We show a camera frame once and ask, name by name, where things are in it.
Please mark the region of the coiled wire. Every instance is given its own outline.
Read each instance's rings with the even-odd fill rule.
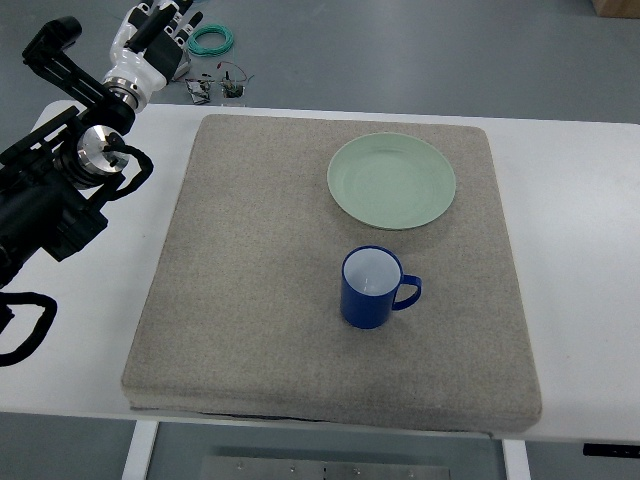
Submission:
[[[202,35],[206,35],[208,33],[217,33],[219,35],[224,35],[224,43],[216,48],[205,48],[198,43],[198,37]],[[224,25],[210,24],[205,25],[202,28],[199,28],[189,37],[187,41],[187,46],[189,47],[189,51],[194,55],[199,57],[216,57],[218,55],[222,55],[229,51],[231,46],[233,45],[233,33]]]

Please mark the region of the black cable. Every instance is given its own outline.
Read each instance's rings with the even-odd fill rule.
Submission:
[[[126,197],[130,193],[135,192],[140,185],[147,181],[147,179],[153,173],[153,162],[151,159],[145,155],[142,150],[138,150],[131,145],[107,145],[102,149],[104,152],[120,152],[128,155],[132,155],[138,162],[140,166],[140,171],[138,174],[131,179],[129,184],[126,187],[121,188],[117,192],[113,194],[111,200],[119,200],[122,197]]]
[[[25,293],[4,293],[0,292],[0,321],[2,322],[2,328],[0,333],[4,330],[4,327],[14,317],[11,309],[8,305],[37,305],[44,308],[44,312],[33,327],[33,332],[22,342],[18,348],[13,352],[0,353],[0,367],[8,367],[21,362],[40,346],[44,337],[46,337],[53,319],[58,311],[58,304],[56,301],[39,293],[25,292]]]

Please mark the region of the blue mug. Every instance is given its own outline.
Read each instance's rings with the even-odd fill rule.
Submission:
[[[396,302],[402,284],[413,285],[416,291],[409,298]],[[340,311],[354,327],[377,328],[387,321],[392,310],[410,307],[421,294],[420,277],[405,275],[398,257],[386,248],[358,247],[342,262]]]

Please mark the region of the gray cushion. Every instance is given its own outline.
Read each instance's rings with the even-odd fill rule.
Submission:
[[[434,222],[378,230],[331,197],[333,154],[381,131],[422,138],[452,164],[456,197]],[[338,307],[341,262],[364,244],[424,281],[413,307],[373,331]],[[540,392],[485,133],[206,117],[122,386],[137,408],[417,430],[533,425]]]

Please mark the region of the ceramic plate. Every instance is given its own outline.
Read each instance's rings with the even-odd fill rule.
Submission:
[[[345,212],[389,230],[435,220],[456,193],[447,159],[432,145],[399,133],[373,133],[344,145],[331,159],[327,182]]]

